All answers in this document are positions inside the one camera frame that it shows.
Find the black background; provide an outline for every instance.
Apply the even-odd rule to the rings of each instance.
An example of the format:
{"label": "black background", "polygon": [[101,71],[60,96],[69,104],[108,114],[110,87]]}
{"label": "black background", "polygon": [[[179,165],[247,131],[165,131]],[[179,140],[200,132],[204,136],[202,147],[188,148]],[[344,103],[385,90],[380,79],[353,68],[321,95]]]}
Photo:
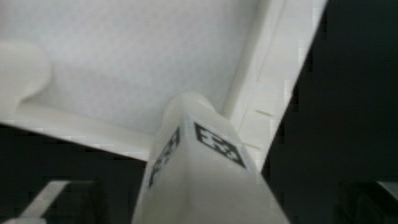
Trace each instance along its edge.
{"label": "black background", "polygon": [[398,176],[398,1],[330,0],[263,170],[293,224],[337,183]]}
{"label": "black background", "polygon": [[[263,174],[293,224],[330,224],[337,184],[398,176],[398,1],[330,0]],[[0,219],[51,179],[99,177],[129,223],[144,162],[0,126]]]}

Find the white edge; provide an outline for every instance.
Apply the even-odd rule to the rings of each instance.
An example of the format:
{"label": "white edge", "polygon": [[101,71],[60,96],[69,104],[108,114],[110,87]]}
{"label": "white edge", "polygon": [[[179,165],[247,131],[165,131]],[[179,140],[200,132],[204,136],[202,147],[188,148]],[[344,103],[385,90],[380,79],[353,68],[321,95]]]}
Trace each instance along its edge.
{"label": "white edge", "polygon": [[327,0],[261,2],[222,115],[261,170]]}
{"label": "white edge", "polygon": [[21,103],[1,121],[65,141],[147,161],[153,136],[33,103]]}

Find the white panel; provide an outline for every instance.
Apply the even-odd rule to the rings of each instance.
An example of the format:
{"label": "white panel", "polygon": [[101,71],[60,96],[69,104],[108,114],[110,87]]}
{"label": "white panel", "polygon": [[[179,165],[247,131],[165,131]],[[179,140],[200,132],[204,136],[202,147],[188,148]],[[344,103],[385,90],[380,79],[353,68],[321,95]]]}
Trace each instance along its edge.
{"label": "white panel", "polygon": [[0,40],[37,44],[53,82],[33,102],[154,133],[169,99],[222,109],[257,0],[0,0]]}

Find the dark floor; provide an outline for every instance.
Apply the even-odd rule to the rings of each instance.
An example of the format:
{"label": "dark floor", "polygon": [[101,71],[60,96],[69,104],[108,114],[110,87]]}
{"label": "dark floor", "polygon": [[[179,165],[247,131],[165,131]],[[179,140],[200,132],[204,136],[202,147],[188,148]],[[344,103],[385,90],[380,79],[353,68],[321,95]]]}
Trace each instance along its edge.
{"label": "dark floor", "polygon": [[293,224],[330,224],[343,180],[398,176],[398,1],[330,0],[264,175]]}
{"label": "dark floor", "polygon": [[0,126],[0,223],[49,180],[103,181],[113,224],[131,222],[145,163]]}
{"label": "dark floor", "polygon": [[[330,224],[341,180],[398,176],[398,1],[330,0],[264,176],[293,224]],[[49,179],[105,181],[129,223],[144,162],[0,126],[0,220]]]}

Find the white stripe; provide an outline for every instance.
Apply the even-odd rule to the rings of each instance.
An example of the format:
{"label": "white stripe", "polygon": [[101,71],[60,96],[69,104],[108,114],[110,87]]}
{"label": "white stripe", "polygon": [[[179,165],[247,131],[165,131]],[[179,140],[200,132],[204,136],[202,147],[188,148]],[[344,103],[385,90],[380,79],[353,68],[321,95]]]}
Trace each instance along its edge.
{"label": "white stripe", "polygon": [[21,213],[21,217],[41,217],[48,207],[58,197],[58,194],[71,182],[69,181],[51,181],[41,190],[39,195]]}

